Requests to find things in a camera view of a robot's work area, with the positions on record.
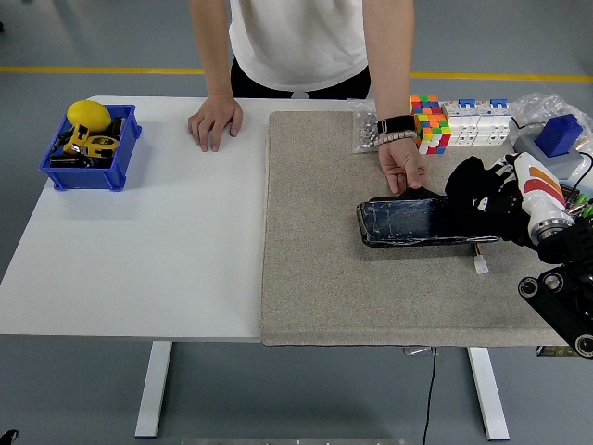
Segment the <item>person's right hand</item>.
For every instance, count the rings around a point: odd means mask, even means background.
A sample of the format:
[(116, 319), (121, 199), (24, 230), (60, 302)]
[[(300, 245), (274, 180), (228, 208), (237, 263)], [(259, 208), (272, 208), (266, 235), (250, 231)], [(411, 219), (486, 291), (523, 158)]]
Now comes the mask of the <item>person's right hand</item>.
[(202, 152), (218, 152), (222, 132), (236, 137), (242, 128), (244, 113), (232, 95), (212, 95), (187, 121), (187, 130)]

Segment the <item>person's left hand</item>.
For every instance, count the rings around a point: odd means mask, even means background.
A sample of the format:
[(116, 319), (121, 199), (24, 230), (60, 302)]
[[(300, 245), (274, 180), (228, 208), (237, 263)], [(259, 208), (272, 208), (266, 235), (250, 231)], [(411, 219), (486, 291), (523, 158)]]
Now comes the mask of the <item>person's left hand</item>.
[(427, 185), (427, 167), (410, 138), (398, 139), (379, 146), (379, 161), (391, 192), (395, 196), (408, 188), (418, 189)]

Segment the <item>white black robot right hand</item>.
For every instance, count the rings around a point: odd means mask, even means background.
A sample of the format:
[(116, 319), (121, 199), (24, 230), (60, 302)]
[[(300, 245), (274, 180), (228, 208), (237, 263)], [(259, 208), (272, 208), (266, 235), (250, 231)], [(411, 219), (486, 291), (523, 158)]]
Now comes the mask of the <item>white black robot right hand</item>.
[(510, 215), (521, 207), (529, 218), (527, 233), (535, 244), (575, 224), (566, 209), (559, 180), (531, 154), (505, 155), (488, 172), (493, 172), (502, 185), (496, 195), (473, 200), (478, 210)]

